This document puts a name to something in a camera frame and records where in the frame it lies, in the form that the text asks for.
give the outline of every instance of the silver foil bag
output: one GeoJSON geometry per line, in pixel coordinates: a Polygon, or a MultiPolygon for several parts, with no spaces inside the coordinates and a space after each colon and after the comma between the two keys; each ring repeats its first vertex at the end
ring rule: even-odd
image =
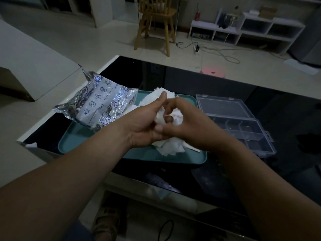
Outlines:
{"type": "Polygon", "coordinates": [[[95,73],[82,70],[88,84],[67,103],[53,108],[66,118],[98,131],[120,118],[136,101],[138,89],[127,88],[95,73]]]}

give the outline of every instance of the person's right hand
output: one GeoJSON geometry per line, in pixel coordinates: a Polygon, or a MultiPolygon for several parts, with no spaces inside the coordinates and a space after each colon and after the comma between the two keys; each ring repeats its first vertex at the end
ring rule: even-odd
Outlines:
{"type": "Polygon", "coordinates": [[[181,138],[191,146],[207,151],[216,150],[231,138],[200,109],[184,98],[168,99],[164,108],[164,118],[167,123],[155,127],[156,131],[164,135],[181,138]],[[183,114],[183,123],[178,126],[173,125],[171,123],[173,118],[168,116],[175,108],[183,114]]]}

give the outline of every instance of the white label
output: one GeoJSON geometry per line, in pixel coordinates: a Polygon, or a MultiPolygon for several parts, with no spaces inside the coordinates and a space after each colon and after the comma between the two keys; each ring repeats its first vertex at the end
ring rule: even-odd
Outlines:
{"type": "Polygon", "coordinates": [[[101,114],[108,108],[118,93],[118,84],[102,76],[95,76],[94,80],[99,82],[82,106],[76,119],[91,127],[98,123],[101,114]]]}

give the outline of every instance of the forearm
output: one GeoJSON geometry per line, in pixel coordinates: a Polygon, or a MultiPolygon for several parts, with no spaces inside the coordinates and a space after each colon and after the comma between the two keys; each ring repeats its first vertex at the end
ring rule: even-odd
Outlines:
{"type": "Polygon", "coordinates": [[[61,158],[1,188],[1,239],[61,238],[129,150],[122,131],[114,122],[61,158]]]}
{"type": "Polygon", "coordinates": [[[301,194],[240,141],[215,149],[248,215],[265,240],[318,238],[321,207],[301,194]]]}

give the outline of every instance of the pink stool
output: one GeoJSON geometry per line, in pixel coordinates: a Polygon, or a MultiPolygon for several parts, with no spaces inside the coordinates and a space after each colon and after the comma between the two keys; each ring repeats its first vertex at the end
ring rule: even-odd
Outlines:
{"type": "Polygon", "coordinates": [[[226,76],[226,73],[223,69],[214,68],[214,67],[203,67],[200,73],[215,76],[215,77],[220,77],[220,78],[225,78],[226,76]]]}

